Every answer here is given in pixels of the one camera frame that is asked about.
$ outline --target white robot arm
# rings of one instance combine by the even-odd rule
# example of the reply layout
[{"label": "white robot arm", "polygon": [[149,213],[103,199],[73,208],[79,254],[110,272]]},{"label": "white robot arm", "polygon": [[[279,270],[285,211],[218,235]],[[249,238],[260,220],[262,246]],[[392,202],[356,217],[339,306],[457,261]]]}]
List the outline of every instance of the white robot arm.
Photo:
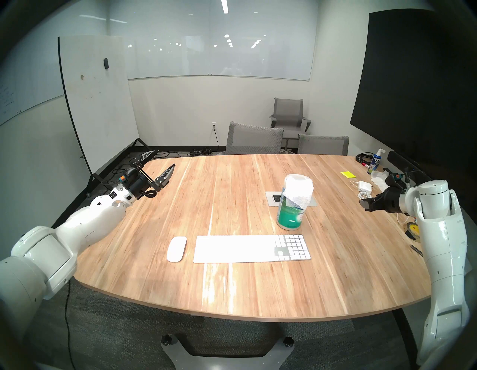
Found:
[{"label": "white robot arm", "polygon": [[11,256],[0,261],[0,309],[18,338],[41,300],[53,297],[71,279],[77,257],[107,236],[124,218],[127,207],[143,196],[154,197],[164,188],[175,166],[152,180],[141,170],[144,164],[139,159],[131,164],[134,167],[124,172],[122,183],[108,195],[96,197],[56,229],[33,228],[14,245]]},{"label": "white robot arm", "polygon": [[434,180],[407,189],[389,187],[360,204],[367,211],[385,210],[416,218],[431,277],[431,311],[417,355],[417,363],[422,365],[433,351],[456,338],[469,321],[464,297],[467,235],[459,201],[447,181]]}]

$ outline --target computer mouse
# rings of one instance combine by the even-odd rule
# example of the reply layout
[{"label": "computer mouse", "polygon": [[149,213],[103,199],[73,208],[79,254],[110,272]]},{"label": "computer mouse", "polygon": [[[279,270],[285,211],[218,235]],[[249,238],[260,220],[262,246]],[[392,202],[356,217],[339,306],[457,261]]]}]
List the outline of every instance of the computer mouse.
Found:
[{"label": "computer mouse", "polygon": [[179,262],[184,255],[187,238],[185,236],[175,236],[172,238],[167,249],[167,260],[169,262]]}]

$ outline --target white keyboard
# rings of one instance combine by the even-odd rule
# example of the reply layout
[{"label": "white keyboard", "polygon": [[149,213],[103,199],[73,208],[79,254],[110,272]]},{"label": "white keyboard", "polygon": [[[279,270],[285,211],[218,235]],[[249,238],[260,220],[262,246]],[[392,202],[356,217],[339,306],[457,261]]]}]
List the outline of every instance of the white keyboard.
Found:
[{"label": "white keyboard", "polygon": [[310,260],[303,235],[205,235],[196,239],[194,263],[226,264]]}]

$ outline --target wooden table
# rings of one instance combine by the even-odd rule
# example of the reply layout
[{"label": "wooden table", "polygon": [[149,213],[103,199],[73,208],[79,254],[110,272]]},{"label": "wooden table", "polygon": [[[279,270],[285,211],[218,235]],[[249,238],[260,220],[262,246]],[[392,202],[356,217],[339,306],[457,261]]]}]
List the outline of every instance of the wooden table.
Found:
[{"label": "wooden table", "polygon": [[[124,220],[78,258],[84,286],[139,304],[209,317],[317,321],[389,311],[430,296],[430,279],[396,215],[365,212],[354,180],[365,168],[346,156],[241,155],[153,160],[152,178],[176,164],[169,185],[138,200]],[[287,234],[266,191],[287,174],[313,180],[318,207],[299,232],[311,260],[195,264],[197,235]],[[166,260],[174,236],[186,236],[178,263]]]}]

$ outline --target table edge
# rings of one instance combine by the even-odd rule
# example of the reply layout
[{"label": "table edge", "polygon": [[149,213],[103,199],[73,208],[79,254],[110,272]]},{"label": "table edge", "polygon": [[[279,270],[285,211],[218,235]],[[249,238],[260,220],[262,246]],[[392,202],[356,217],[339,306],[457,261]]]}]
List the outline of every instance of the table edge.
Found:
[{"label": "table edge", "polygon": [[94,286],[85,284],[81,282],[80,280],[76,279],[78,283],[80,283],[82,286],[89,288],[91,290],[94,290],[99,293],[103,293],[107,296],[112,296],[114,298],[121,299],[126,302],[132,302],[136,303],[139,305],[143,306],[148,306],[148,307],[153,307],[153,308],[159,308],[162,310],[166,311],[172,311],[172,312],[179,312],[183,314],[188,314],[188,315],[193,315],[193,316],[203,316],[203,317],[212,317],[212,318],[222,318],[222,319],[228,319],[228,320],[240,320],[240,321],[259,321],[259,322],[314,322],[314,321],[333,321],[333,320],[342,320],[342,319],[350,319],[350,318],[356,318],[356,317],[364,317],[364,316],[371,316],[371,315],[376,315],[384,312],[389,312],[393,311],[395,309],[403,308],[406,306],[413,305],[415,303],[424,301],[425,299],[430,298],[431,296],[425,296],[423,298],[417,299],[412,302],[408,302],[402,305],[397,305],[393,307],[388,307],[384,308],[381,310],[377,311],[366,311],[362,312],[359,314],[350,314],[350,315],[340,315],[340,316],[325,316],[325,317],[264,317],[264,316],[240,316],[240,315],[233,315],[233,314],[216,314],[213,312],[208,312],[208,311],[198,311],[198,310],[189,310],[189,309],[184,309],[184,308],[179,308],[179,307],[173,307],[173,306],[166,306],[166,305],[158,305],[155,303],[151,302],[146,302],[146,301],[140,301],[137,299],[129,298],[126,296],[122,296],[119,294],[111,293],[99,288],[96,288]]}]

